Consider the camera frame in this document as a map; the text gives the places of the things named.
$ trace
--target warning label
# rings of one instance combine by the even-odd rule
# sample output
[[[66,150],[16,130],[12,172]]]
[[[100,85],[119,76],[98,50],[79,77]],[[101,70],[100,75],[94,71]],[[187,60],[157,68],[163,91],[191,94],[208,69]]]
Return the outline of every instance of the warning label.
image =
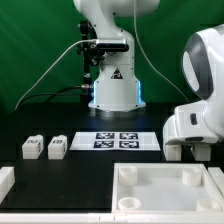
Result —
[[[123,79],[120,70],[117,68],[112,75],[111,79]]]

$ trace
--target blue light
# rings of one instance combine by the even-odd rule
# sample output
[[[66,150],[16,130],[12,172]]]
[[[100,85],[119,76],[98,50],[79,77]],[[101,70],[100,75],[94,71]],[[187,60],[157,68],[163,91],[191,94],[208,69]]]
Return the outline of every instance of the blue light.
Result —
[[[93,86],[93,104],[96,104],[96,82],[94,82]]]
[[[139,104],[142,103],[142,85],[141,82],[138,82],[138,102]]]

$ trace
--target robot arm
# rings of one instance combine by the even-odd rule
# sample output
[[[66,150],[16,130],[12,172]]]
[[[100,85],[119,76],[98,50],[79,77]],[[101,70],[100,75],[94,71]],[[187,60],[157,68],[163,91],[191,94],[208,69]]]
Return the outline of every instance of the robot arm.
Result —
[[[197,160],[208,161],[208,144],[224,138],[223,34],[224,25],[221,25],[193,34],[186,44],[183,72],[192,90],[202,100],[177,107],[166,122],[163,139],[168,160],[180,160],[180,146],[192,145],[199,151]]]
[[[115,15],[134,16],[134,1],[74,0],[78,11],[96,31],[96,47],[105,50],[100,75],[94,83],[94,100],[89,104],[93,114],[127,117],[145,107],[141,100],[141,84],[134,74],[134,38],[114,22]],[[137,15],[146,15],[157,8],[159,0],[136,0],[136,3]]]

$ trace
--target black table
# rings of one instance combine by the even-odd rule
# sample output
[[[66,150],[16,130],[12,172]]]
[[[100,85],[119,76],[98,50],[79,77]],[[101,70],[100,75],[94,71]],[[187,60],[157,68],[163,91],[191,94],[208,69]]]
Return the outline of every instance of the black table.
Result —
[[[0,168],[15,167],[16,184],[0,205],[0,212],[111,212],[113,167],[116,162],[166,162],[163,152],[67,151],[64,160],[48,160],[47,146],[54,136],[77,131],[155,132],[162,146],[162,128],[173,104],[149,104],[146,113],[126,119],[92,116],[78,103],[33,103],[22,106],[0,125]],[[44,136],[38,160],[22,159],[22,144],[29,136]],[[182,161],[195,163],[190,150]],[[206,166],[224,168],[224,146],[213,146]]]

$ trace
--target black cable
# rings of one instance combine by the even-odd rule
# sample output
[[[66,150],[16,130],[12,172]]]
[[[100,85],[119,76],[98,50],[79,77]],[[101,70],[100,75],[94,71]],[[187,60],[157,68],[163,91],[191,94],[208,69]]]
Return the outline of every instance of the black cable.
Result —
[[[64,89],[61,89],[59,91],[57,91],[55,94],[57,93],[65,93],[65,92],[68,92],[70,90],[73,90],[73,89],[81,89],[81,86],[70,86],[70,87],[66,87]],[[53,100],[57,95],[51,95],[45,102],[46,103],[49,103],[51,100]]]
[[[23,100],[21,100],[20,103],[18,104],[18,107],[17,108],[21,107],[21,105],[25,101],[27,101],[27,100],[29,100],[31,98],[34,98],[34,97],[39,97],[39,96],[54,96],[54,97],[56,97],[56,96],[79,96],[79,94],[39,93],[39,94],[35,94],[35,95],[32,95],[32,96],[28,96],[28,97],[24,98]]]

